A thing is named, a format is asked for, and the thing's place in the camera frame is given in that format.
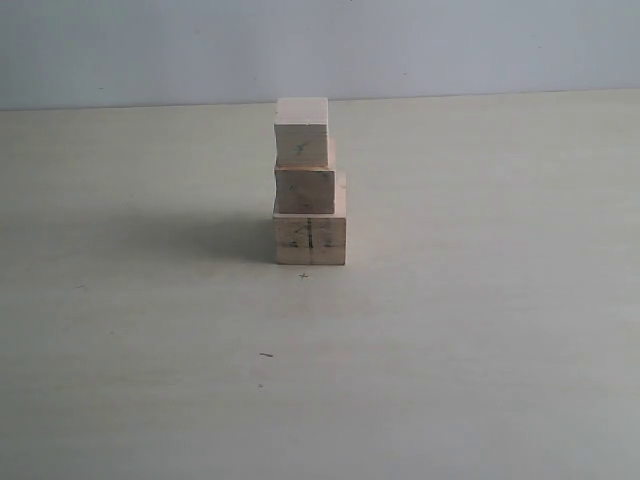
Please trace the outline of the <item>large wooden base cube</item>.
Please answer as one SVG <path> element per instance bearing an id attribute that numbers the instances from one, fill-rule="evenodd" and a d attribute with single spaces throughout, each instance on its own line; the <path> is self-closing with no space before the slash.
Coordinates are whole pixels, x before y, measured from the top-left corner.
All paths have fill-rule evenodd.
<path id="1" fill-rule="evenodd" d="M 275 214 L 276 261 L 282 265 L 345 265 L 345 215 Z"/>

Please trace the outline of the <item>medium wooden cube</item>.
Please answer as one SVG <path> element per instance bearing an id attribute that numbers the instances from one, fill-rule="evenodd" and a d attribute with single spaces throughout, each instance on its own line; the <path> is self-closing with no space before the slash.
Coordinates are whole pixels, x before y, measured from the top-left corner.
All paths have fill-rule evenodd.
<path id="1" fill-rule="evenodd" d="M 345 210 L 346 174 L 335 169 L 275 168 L 276 214 L 338 214 Z"/>

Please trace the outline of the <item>small wooden cube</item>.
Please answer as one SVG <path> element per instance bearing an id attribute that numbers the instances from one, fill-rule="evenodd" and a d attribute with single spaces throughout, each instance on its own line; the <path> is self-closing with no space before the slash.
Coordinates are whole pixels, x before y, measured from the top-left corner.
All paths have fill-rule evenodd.
<path id="1" fill-rule="evenodd" d="M 335 168 L 326 97 L 285 97 L 274 118 L 277 169 Z"/>

